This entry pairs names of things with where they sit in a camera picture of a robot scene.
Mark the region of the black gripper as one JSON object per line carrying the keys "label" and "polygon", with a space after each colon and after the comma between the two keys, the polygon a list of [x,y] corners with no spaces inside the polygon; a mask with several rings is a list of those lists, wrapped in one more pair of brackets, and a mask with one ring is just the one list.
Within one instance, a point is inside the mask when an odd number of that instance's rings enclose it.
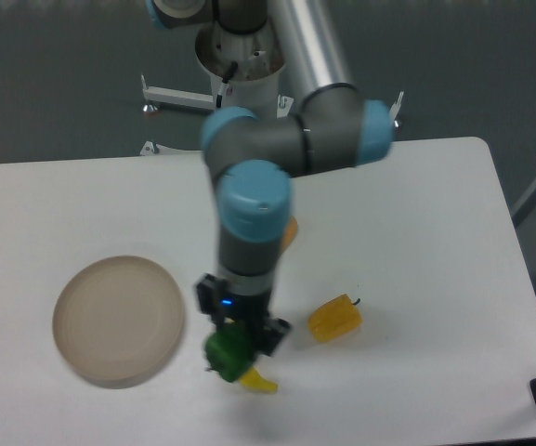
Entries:
{"label": "black gripper", "polygon": [[292,331],[288,321],[271,316],[273,283],[273,273],[256,276],[224,273],[218,278],[206,273],[195,285],[199,311],[209,316],[214,325],[243,324],[256,350],[270,357]]}

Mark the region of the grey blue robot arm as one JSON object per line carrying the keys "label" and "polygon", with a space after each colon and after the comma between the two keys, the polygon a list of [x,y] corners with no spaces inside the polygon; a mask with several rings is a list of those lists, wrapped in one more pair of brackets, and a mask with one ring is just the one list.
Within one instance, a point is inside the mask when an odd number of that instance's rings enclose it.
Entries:
{"label": "grey blue robot arm", "polygon": [[[291,329],[268,306],[291,218],[292,179],[385,158],[393,117],[353,85],[323,1],[150,1],[147,9],[165,29],[198,25],[198,59],[220,79],[200,136],[218,216],[216,273],[195,287],[215,326],[206,354],[270,355]],[[236,82],[283,70],[293,78],[292,114],[227,102]]]}

